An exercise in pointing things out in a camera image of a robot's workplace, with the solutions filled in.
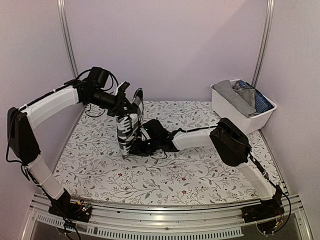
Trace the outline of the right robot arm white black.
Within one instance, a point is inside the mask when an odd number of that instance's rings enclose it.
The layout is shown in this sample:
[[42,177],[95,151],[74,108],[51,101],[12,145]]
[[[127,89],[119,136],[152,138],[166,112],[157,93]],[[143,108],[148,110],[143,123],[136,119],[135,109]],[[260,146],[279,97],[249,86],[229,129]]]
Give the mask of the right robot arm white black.
[[221,118],[214,126],[190,130],[179,128],[172,132],[159,120],[152,119],[137,133],[138,138],[130,148],[134,155],[150,156],[158,150],[173,153],[189,148],[214,147],[222,162],[238,169],[255,188],[260,198],[258,213],[262,218],[284,212],[281,187],[270,181],[265,168],[254,158],[248,137],[228,118]]

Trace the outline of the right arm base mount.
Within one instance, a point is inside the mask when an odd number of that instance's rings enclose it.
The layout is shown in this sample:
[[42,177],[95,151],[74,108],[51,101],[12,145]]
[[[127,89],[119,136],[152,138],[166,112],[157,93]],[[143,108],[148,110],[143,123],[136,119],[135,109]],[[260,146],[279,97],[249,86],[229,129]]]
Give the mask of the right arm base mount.
[[259,204],[245,206],[241,208],[241,217],[245,223],[265,220],[285,213],[281,198],[283,192],[277,185],[277,189],[273,197],[269,200],[260,200]]

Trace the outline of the black white checkered shirt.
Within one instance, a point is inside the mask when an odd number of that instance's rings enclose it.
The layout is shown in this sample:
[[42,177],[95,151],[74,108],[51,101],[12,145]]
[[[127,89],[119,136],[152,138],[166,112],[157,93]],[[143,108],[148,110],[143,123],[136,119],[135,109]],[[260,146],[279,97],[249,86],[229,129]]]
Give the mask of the black white checkered shirt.
[[135,91],[131,103],[137,107],[137,113],[117,116],[115,119],[117,140],[123,159],[129,156],[144,117],[144,93],[141,87]]

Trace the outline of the white plastic bin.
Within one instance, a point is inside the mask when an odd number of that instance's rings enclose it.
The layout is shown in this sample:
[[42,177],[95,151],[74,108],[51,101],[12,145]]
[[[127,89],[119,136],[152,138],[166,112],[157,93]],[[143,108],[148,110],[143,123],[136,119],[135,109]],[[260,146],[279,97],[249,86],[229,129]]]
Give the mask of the white plastic bin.
[[214,88],[214,83],[210,86],[211,94],[211,107],[221,117],[231,120],[242,132],[246,135],[260,130],[265,126],[272,113],[277,109],[277,105],[268,97],[264,96],[268,102],[273,106],[272,109],[267,110],[258,115],[245,117],[240,113],[231,103],[222,97]]

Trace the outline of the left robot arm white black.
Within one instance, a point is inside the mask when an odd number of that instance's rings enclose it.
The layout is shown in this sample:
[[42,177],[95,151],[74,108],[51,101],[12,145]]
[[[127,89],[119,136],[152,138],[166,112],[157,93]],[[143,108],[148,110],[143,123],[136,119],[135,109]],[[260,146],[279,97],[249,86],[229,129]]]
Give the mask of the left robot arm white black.
[[41,156],[34,130],[50,117],[76,104],[92,104],[107,110],[116,118],[117,139],[123,158],[130,154],[143,118],[143,89],[138,88],[133,99],[126,98],[130,83],[119,83],[113,93],[104,87],[108,78],[115,76],[108,70],[92,67],[85,79],[76,77],[45,95],[7,112],[7,149],[13,150],[16,162],[28,179],[32,179],[47,195],[55,209],[63,216],[74,213],[71,196],[53,176]]

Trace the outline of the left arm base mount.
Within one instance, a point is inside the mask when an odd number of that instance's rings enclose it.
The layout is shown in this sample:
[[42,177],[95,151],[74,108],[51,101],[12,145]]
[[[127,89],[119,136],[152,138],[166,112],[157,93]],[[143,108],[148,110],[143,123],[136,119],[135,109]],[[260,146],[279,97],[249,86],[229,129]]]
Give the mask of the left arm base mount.
[[92,214],[92,204],[82,199],[72,202],[71,196],[64,193],[60,198],[51,200],[48,212],[67,220],[88,223]]

